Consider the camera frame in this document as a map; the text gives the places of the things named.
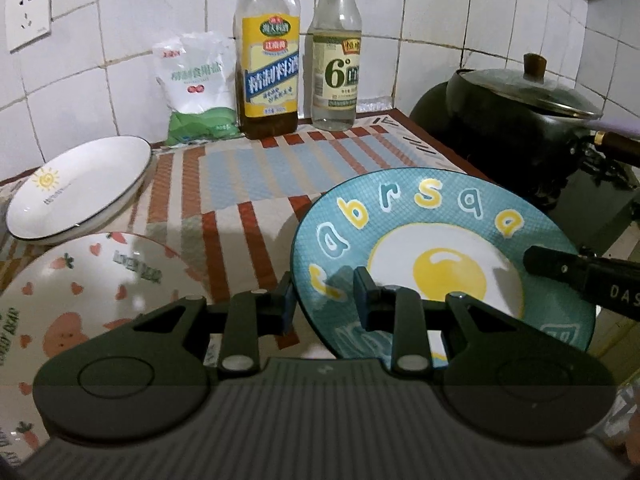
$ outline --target fried egg design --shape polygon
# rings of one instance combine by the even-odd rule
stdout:
[[[518,271],[491,243],[462,227],[415,223],[394,229],[375,245],[367,269],[378,285],[412,288],[425,300],[466,292],[505,314],[523,315]]]

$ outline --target cooking wine bottle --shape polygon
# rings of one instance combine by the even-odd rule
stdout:
[[[310,33],[312,122],[321,130],[347,130],[356,118],[360,75],[362,19],[356,0],[319,0]]]
[[[238,0],[238,118],[249,139],[298,127],[300,0]]]

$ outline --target sun design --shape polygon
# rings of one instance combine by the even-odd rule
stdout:
[[[55,189],[57,184],[59,184],[58,180],[58,170],[53,171],[49,168],[47,171],[44,168],[40,168],[36,173],[33,174],[33,180],[35,182],[36,187],[42,188],[43,191],[48,191],[49,189]]]

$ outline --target electrical outlet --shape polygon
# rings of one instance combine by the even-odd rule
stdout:
[[[50,0],[4,0],[4,22],[12,51],[50,32]]]

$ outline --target black pot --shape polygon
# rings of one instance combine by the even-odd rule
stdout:
[[[498,182],[517,175],[523,192],[577,170],[589,129],[470,83],[461,76],[466,72],[458,70],[447,84],[446,107],[453,128],[466,131],[458,142],[468,145],[460,148],[481,161],[479,169]]]

